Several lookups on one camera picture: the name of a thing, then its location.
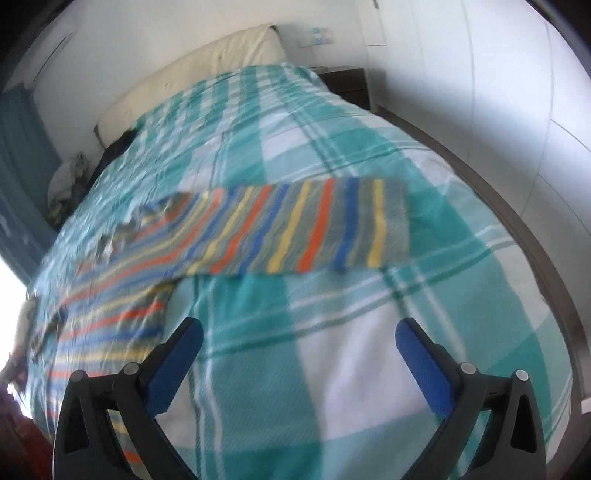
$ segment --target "gray curtain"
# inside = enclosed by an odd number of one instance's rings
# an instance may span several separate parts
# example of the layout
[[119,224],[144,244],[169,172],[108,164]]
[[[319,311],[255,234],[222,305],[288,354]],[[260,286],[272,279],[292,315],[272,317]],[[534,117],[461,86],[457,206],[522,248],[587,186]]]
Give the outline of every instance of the gray curtain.
[[47,188],[61,164],[31,95],[0,95],[0,255],[28,285],[56,232],[44,217]]

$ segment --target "wooden floor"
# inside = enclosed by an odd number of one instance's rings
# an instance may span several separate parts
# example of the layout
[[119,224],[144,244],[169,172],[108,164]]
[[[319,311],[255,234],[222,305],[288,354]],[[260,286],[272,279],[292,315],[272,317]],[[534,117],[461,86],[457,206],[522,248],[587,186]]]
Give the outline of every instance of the wooden floor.
[[[540,291],[548,301],[548,305],[566,340],[573,368],[573,393],[571,396],[569,426],[563,441],[560,443],[558,452],[548,464],[547,478],[578,479],[579,473],[575,473],[575,471],[569,472],[568,476],[565,475],[571,470],[573,462],[582,453],[583,449],[584,452],[581,457],[587,457],[586,454],[591,453],[591,443],[587,445],[591,438],[591,414],[582,416],[581,411],[581,400],[591,398],[591,354],[579,314],[558,271],[520,216],[469,165],[434,138],[394,113],[382,107],[378,107],[377,113],[390,123],[400,127],[415,140],[441,155],[450,164],[456,175],[464,180],[492,209],[525,252]],[[582,458],[579,459],[578,463],[581,465],[577,466],[577,470],[585,472],[585,478],[591,478],[591,471],[587,470],[590,466],[588,464],[584,465],[581,460]]]

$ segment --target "black garment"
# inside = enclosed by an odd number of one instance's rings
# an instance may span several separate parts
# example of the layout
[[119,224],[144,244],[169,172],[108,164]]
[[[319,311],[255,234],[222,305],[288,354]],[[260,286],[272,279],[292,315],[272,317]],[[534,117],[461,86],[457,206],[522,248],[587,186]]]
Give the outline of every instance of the black garment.
[[107,168],[109,165],[111,165],[111,163],[113,163],[115,160],[117,160],[117,158],[125,153],[125,151],[133,143],[137,134],[138,131],[136,129],[127,130],[127,132],[125,132],[107,147],[105,153],[103,153],[103,156],[100,159],[99,164],[96,166],[92,177],[90,177],[88,184],[86,184],[86,188],[88,190],[92,188],[97,179],[100,177],[100,174],[105,171],[105,168]]

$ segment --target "wall socket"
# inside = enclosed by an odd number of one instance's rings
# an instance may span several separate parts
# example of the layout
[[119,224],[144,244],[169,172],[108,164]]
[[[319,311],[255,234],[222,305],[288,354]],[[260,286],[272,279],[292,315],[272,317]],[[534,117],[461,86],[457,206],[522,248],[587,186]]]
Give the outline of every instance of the wall socket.
[[314,47],[332,43],[333,38],[328,28],[312,28],[297,40],[300,47]]

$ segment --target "blue gripper pad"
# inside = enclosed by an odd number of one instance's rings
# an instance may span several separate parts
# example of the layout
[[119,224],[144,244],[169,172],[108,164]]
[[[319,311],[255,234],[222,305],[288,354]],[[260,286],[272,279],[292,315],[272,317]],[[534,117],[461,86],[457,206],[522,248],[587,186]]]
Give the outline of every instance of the blue gripper pad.
[[405,322],[396,327],[396,346],[432,412],[447,418],[453,411],[453,387],[421,340]]
[[168,410],[202,345],[203,327],[201,322],[194,320],[154,372],[146,387],[144,404],[152,418]]

